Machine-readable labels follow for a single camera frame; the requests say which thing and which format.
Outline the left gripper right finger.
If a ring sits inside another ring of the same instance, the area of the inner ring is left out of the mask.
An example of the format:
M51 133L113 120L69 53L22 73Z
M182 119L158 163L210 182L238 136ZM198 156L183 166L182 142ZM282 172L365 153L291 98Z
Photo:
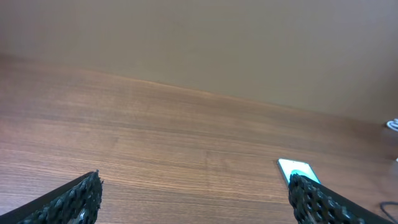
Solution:
M393 224L314 180L298 174L290 176L289 203L298 223Z

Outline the teal screen smartphone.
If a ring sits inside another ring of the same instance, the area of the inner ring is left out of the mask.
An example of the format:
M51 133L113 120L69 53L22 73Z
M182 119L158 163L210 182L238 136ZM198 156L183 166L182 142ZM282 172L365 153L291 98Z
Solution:
M277 165L281 171L286 185L289 185L290 176L293 174L303 175L318 184L321 183L310 164L306 162L279 158L277 160Z

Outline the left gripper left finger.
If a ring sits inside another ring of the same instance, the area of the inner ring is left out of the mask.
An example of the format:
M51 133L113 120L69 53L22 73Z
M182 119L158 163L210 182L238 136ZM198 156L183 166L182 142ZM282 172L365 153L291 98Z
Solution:
M95 223L101 207L103 181L99 171L79 178L1 215L2 224Z

